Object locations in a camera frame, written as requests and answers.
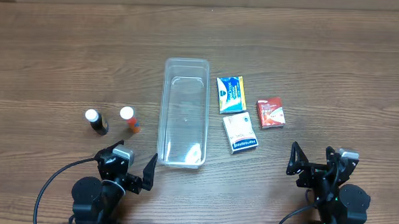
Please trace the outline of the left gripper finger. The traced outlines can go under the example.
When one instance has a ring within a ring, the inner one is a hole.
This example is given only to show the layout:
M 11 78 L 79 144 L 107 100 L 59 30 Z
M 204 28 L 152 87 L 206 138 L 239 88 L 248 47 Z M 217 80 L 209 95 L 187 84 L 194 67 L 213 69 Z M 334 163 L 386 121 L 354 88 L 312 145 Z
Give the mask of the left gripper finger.
M 158 154 L 155 153 L 143 170 L 142 188 L 144 190 L 150 191 L 152 189 L 157 160 Z
M 102 155 L 102 154 L 107 153 L 107 152 L 112 152 L 115 147 L 117 147 L 119 145 L 124 145 L 124 143 L 125 143 L 124 140 L 120 140 L 117 143 L 114 143 L 113 145 L 110 145 L 107 148 L 104 148 L 104 149 L 98 151 L 98 154 Z

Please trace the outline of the white blue Hansaplast box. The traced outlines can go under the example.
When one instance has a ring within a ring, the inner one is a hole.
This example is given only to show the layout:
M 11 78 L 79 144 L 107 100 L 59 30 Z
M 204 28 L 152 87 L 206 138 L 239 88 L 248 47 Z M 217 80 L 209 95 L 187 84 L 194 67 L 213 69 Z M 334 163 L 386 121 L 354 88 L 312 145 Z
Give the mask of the white blue Hansaplast box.
M 233 154 L 258 147 L 248 112 L 223 117 L 222 122 Z

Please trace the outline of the blue yellow VapoDrops box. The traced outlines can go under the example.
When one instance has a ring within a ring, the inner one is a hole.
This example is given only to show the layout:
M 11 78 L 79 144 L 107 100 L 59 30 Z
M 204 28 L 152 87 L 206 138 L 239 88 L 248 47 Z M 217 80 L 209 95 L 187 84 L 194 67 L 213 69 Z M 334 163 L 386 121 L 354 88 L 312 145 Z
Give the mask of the blue yellow VapoDrops box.
M 246 111 L 246 100 L 242 76 L 217 78 L 219 112 L 241 113 Z

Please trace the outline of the clear plastic container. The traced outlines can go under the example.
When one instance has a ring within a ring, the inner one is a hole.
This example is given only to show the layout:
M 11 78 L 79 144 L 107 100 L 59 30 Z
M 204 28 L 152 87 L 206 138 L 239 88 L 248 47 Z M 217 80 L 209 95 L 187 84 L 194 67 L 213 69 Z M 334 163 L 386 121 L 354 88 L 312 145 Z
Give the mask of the clear plastic container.
M 205 59 L 166 60 L 157 153 L 163 165 L 196 169 L 206 160 L 210 65 Z

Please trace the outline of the red white small box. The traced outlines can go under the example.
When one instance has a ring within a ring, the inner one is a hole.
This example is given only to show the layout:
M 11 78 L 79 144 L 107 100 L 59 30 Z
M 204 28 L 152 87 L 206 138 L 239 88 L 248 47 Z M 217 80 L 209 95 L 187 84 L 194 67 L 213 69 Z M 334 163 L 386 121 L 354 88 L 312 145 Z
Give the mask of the red white small box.
M 286 120 L 280 97 L 260 99 L 256 107 L 260 128 L 276 128 L 285 125 Z

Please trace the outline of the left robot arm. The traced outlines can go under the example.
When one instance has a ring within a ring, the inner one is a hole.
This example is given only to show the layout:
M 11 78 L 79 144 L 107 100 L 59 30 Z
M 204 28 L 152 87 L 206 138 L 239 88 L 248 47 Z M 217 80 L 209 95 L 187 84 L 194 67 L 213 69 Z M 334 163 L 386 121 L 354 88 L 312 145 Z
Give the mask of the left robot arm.
M 134 154 L 123 140 L 98 151 L 94 160 L 100 178 L 84 177 L 76 181 L 71 191 L 73 215 L 69 224 L 119 224 L 112 214 L 126 193 L 139 194 L 143 189 L 152 189 L 157 154 L 145 166 L 142 177 L 129 173 Z

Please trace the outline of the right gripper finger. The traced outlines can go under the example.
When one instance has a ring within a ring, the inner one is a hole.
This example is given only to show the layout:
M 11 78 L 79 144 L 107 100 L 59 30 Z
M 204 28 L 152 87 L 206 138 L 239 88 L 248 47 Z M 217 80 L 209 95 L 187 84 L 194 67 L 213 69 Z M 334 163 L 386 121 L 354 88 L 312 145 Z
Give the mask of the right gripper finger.
M 328 165 L 338 165 L 339 154 L 331 146 L 326 148 L 326 163 Z
M 286 168 L 286 174 L 300 174 L 300 172 L 302 172 L 308 165 L 309 161 L 305 156 L 305 153 L 299 146 L 299 143 L 297 141 L 294 141 L 291 147 L 290 159 Z

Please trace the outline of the black tube white cap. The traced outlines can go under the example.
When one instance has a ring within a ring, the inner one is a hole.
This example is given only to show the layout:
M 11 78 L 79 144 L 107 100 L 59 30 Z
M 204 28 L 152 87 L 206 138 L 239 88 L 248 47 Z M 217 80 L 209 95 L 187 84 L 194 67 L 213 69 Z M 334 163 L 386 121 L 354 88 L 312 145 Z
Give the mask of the black tube white cap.
M 104 136 L 109 132 L 107 121 L 96 109 L 88 109 L 85 112 L 85 118 L 97 134 Z

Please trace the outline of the orange tube white cap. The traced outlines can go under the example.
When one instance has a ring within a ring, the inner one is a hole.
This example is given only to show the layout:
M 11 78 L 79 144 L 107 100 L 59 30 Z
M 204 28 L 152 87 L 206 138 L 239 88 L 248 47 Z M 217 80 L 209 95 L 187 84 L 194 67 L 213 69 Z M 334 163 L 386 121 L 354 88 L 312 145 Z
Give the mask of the orange tube white cap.
M 124 119 L 127 122 L 127 125 L 129 126 L 129 129 L 134 134 L 140 132 L 139 121 L 135 117 L 134 110 L 130 106 L 125 106 L 125 107 L 121 108 L 119 114 L 122 117 L 122 119 Z

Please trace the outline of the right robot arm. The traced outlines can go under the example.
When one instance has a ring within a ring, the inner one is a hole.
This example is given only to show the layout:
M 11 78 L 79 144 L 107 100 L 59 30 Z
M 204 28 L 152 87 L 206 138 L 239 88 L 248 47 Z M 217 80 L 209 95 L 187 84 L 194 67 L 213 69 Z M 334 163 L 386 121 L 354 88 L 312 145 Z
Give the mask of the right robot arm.
M 286 174 L 297 174 L 296 185 L 307 192 L 312 191 L 314 199 L 307 206 L 287 214 L 278 224 L 309 209 L 318 210 L 319 220 L 307 224 L 364 224 L 371 197 L 362 188 L 346 182 L 358 162 L 359 154 L 355 150 L 335 150 L 328 146 L 326 163 L 312 163 L 294 141 Z

